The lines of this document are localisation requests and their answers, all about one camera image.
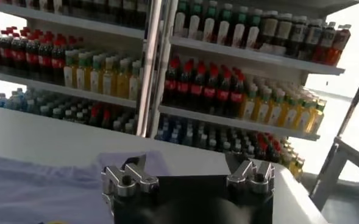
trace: juice bottle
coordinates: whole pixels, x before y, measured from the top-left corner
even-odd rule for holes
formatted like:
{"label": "juice bottle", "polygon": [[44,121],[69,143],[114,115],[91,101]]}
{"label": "juice bottle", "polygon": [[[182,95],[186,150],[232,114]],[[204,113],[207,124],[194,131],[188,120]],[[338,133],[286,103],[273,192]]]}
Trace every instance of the juice bottle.
{"label": "juice bottle", "polygon": [[282,114],[282,103],[283,98],[285,97],[285,92],[282,89],[277,89],[277,92],[274,96],[274,101],[270,104],[271,109],[268,111],[266,115],[266,123],[268,125],[277,126],[278,119]]}
{"label": "juice bottle", "polygon": [[79,53],[79,67],[76,69],[76,88],[85,89],[86,53]]}
{"label": "juice bottle", "polygon": [[336,33],[335,40],[328,52],[327,59],[325,61],[327,65],[336,66],[338,64],[340,56],[350,39],[351,33],[349,29],[351,28],[351,25],[347,24],[342,28],[343,29],[341,31]]}
{"label": "juice bottle", "polygon": [[129,79],[129,99],[137,100],[138,90],[140,88],[140,67],[141,61],[132,63],[132,76]]}
{"label": "juice bottle", "polygon": [[129,59],[119,61],[119,73],[117,76],[117,96],[128,99],[129,97]]}
{"label": "juice bottle", "polygon": [[91,92],[93,93],[99,93],[99,90],[102,88],[99,88],[102,86],[101,83],[99,83],[99,77],[101,73],[101,61],[100,57],[98,55],[93,56],[93,70],[90,73],[90,86],[91,86]]}
{"label": "juice bottle", "polygon": [[334,28],[335,24],[335,22],[330,22],[327,28],[324,29],[321,36],[320,44],[315,49],[312,61],[317,63],[323,63],[326,61],[328,52],[332,47],[332,43],[336,35],[336,30]]}
{"label": "juice bottle", "polygon": [[258,87],[251,83],[249,85],[249,91],[247,96],[245,97],[246,100],[244,102],[244,109],[243,109],[243,119],[249,120],[251,118],[252,112],[254,111],[255,107],[255,98],[257,96]]}

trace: beverage display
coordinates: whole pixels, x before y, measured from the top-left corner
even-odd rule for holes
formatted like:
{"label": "beverage display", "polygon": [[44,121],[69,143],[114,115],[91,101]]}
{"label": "beverage display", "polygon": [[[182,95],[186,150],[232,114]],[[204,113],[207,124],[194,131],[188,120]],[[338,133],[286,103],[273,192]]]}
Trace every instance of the beverage display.
{"label": "beverage display", "polygon": [[351,36],[351,25],[335,30],[322,19],[263,11],[243,5],[179,1],[173,35],[336,66]]}
{"label": "beverage display", "polygon": [[138,116],[133,109],[70,97],[40,89],[13,91],[10,98],[0,94],[0,107],[52,117],[64,121],[134,134]]}
{"label": "beverage display", "polygon": [[188,60],[183,69],[178,57],[170,61],[163,104],[316,134],[325,102],[313,92],[289,82],[244,75],[226,65],[219,71],[216,64],[207,67],[199,61],[193,69],[194,61]]}

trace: bottle label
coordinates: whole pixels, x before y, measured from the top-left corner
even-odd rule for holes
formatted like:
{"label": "bottle label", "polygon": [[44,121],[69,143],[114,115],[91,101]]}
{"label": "bottle label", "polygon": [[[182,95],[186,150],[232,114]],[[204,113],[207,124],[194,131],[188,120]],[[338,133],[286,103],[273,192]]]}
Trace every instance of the bottle label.
{"label": "bottle label", "polygon": [[287,40],[291,30],[291,22],[282,21],[278,24],[277,38]]}
{"label": "bottle label", "polygon": [[179,82],[177,89],[178,89],[178,91],[181,92],[181,93],[187,93],[188,90],[189,90],[189,84],[188,84],[188,83]]}
{"label": "bottle label", "polygon": [[304,41],[305,37],[305,28],[304,24],[296,24],[292,27],[291,38],[290,40],[293,42],[301,43]]}
{"label": "bottle label", "polygon": [[221,21],[220,28],[218,29],[217,44],[224,45],[226,43],[228,30],[229,23],[227,21]]}
{"label": "bottle label", "polygon": [[254,110],[254,103],[252,101],[247,101],[246,106],[244,107],[243,119],[249,120],[252,115],[252,111]]}
{"label": "bottle label", "polygon": [[2,58],[11,58],[13,57],[11,50],[7,48],[0,48]]}
{"label": "bottle label", "polygon": [[138,79],[131,77],[129,80],[129,99],[137,100],[138,94]]}
{"label": "bottle label", "polygon": [[214,98],[216,94],[216,90],[212,88],[205,88],[204,90],[204,96],[208,98]]}
{"label": "bottle label", "polygon": [[230,93],[230,101],[235,102],[235,103],[241,103],[243,101],[243,94]]}
{"label": "bottle label", "polygon": [[38,64],[38,55],[26,53],[26,61],[30,64]]}
{"label": "bottle label", "polygon": [[263,28],[263,35],[273,37],[275,30],[277,29],[278,20],[274,18],[266,19],[265,26]]}
{"label": "bottle label", "polygon": [[277,125],[277,121],[279,118],[279,115],[281,114],[281,107],[274,107],[271,111],[270,118],[269,118],[269,125]]}
{"label": "bottle label", "polygon": [[214,27],[215,27],[215,20],[212,18],[207,18],[205,20],[204,36],[202,37],[202,41],[204,41],[204,42],[212,41]]}
{"label": "bottle label", "polygon": [[264,122],[266,118],[267,111],[269,110],[269,105],[263,103],[259,108],[257,122]]}
{"label": "bottle label", "polygon": [[78,89],[84,89],[84,70],[77,69],[76,70],[76,86]]}
{"label": "bottle label", "polygon": [[193,95],[201,95],[202,93],[202,86],[199,86],[199,85],[192,85],[191,86],[191,89],[190,89],[190,92],[193,94]]}
{"label": "bottle label", "polygon": [[184,37],[183,27],[185,25],[185,18],[186,15],[183,12],[179,12],[175,18],[175,25],[174,25],[174,36],[176,37]]}
{"label": "bottle label", "polygon": [[343,49],[346,47],[347,42],[349,41],[349,38],[350,38],[350,33],[339,32],[335,37],[333,48],[343,51]]}
{"label": "bottle label", "polygon": [[96,71],[92,71],[90,73],[90,85],[91,85],[91,92],[98,93],[99,92],[99,73]]}
{"label": "bottle label", "polygon": [[250,31],[248,33],[248,38],[247,38],[247,45],[246,45],[247,47],[249,47],[249,48],[255,47],[255,43],[257,42],[258,34],[259,34],[258,27],[253,26],[250,28]]}
{"label": "bottle label", "polygon": [[42,66],[52,66],[52,60],[50,57],[38,56],[38,61]]}
{"label": "bottle label", "polygon": [[294,122],[294,118],[296,117],[297,111],[296,110],[289,110],[288,114],[286,115],[284,127],[291,128]]}
{"label": "bottle label", "polygon": [[177,87],[175,80],[165,80],[165,88],[169,90],[174,90]]}
{"label": "bottle label", "polygon": [[191,16],[189,25],[188,38],[196,40],[198,35],[199,17],[196,15]]}
{"label": "bottle label", "polygon": [[243,39],[243,33],[245,26],[243,24],[237,24],[235,26],[235,32],[233,33],[232,47],[241,47],[241,41]]}
{"label": "bottle label", "polygon": [[316,45],[319,43],[321,37],[322,29],[320,27],[311,27],[307,35],[307,44]]}
{"label": "bottle label", "polygon": [[111,91],[112,91],[112,77],[111,76],[104,76],[103,93],[105,95],[110,95]]}
{"label": "bottle label", "polygon": [[72,87],[72,68],[64,67],[64,84],[67,87]]}
{"label": "bottle label", "polygon": [[223,90],[217,90],[217,99],[221,101],[226,101],[228,99],[229,92]]}
{"label": "bottle label", "polygon": [[64,65],[65,65],[65,61],[62,60],[62,59],[56,59],[56,58],[53,58],[52,59],[52,67],[53,68],[64,68]]}

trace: plastic bottle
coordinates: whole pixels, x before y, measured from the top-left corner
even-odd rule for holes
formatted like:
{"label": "plastic bottle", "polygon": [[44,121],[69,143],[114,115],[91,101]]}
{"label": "plastic bottle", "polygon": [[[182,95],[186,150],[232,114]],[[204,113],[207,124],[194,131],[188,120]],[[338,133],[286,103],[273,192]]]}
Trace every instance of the plastic bottle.
{"label": "plastic bottle", "polygon": [[242,47],[254,49],[259,35],[260,18],[263,11],[255,9],[248,24],[248,28],[244,30]]}
{"label": "plastic bottle", "polygon": [[235,26],[233,26],[232,47],[240,48],[243,45],[244,31],[246,30],[248,8],[241,6]]}
{"label": "plastic bottle", "polygon": [[232,4],[225,3],[221,11],[221,18],[217,26],[217,44],[225,45],[227,41],[228,30],[232,17]]}
{"label": "plastic bottle", "polygon": [[347,24],[344,25],[342,28],[343,29],[341,31],[336,33],[332,48],[328,51],[327,59],[325,61],[327,65],[336,66],[338,64],[342,52],[351,37],[351,25]]}
{"label": "plastic bottle", "polygon": [[201,19],[202,19],[202,0],[194,0],[193,10],[190,16],[188,38],[193,40],[201,39],[201,35],[202,35]]}
{"label": "plastic bottle", "polygon": [[114,58],[106,58],[105,71],[102,75],[102,86],[100,92],[105,95],[116,95],[116,77],[113,74]]}
{"label": "plastic bottle", "polygon": [[307,29],[306,16],[294,16],[290,32],[289,42],[286,48],[286,54],[290,57],[297,58],[300,48],[304,42]]}
{"label": "plastic bottle", "polygon": [[332,47],[336,35],[335,25],[335,22],[330,22],[327,28],[324,29],[319,45],[313,54],[313,62],[324,63],[327,60],[328,52]]}
{"label": "plastic bottle", "polygon": [[208,10],[205,16],[204,33],[202,41],[211,43],[215,38],[213,37],[213,30],[216,21],[217,1],[209,1]]}
{"label": "plastic bottle", "polygon": [[305,43],[303,44],[301,50],[299,51],[299,59],[300,60],[311,60],[312,56],[315,52],[316,46],[320,41],[320,37],[322,35],[321,24],[323,20],[314,19],[311,21],[308,26],[308,33],[305,37]]}

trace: yellow juice bottle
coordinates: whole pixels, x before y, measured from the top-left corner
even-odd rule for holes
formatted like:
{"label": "yellow juice bottle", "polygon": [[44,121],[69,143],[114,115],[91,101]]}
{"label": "yellow juice bottle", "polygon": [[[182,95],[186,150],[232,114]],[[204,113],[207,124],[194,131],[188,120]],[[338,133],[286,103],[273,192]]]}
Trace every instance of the yellow juice bottle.
{"label": "yellow juice bottle", "polygon": [[129,98],[129,60],[122,59],[119,61],[119,73],[117,76],[117,96]]}
{"label": "yellow juice bottle", "polygon": [[105,71],[102,75],[102,92],[105,95],[114,96],[116,86],[113,86],[113,58],[105,59]]}
{"label": "yellow juice bottle", "polygon": [[79,53],[79,67],[76,69],[76,88],[85,89],[86,54]]}
{"label": "yellow juice bottle", "polygon": [[278,125],[279,117],[282,114],[284,97],[285,97],[285,92],[282,89],[276,89],[274,101],[271,104],[271,109],[266,115],[266,123],[268,125],[273,125],[273,126]]}
{"label": "yellow juice bottle", "polygon": [[251,115],[255,107],[255,98],[257,96],[257,91],[258,87],[254,83],[251,83],[249,85],[249,91],[246,94],[247,96],[244,102],[243,116],[241,117],[242,119],[251,119]]}
{"label": "yellow juice bottle", "polygon": [[102,89],[102,83],[100,83],[101,73],[101,58],[98,55],[93,56],[93,70],[90,72],[90,88],[93,93],[102,93],[99,90]]}

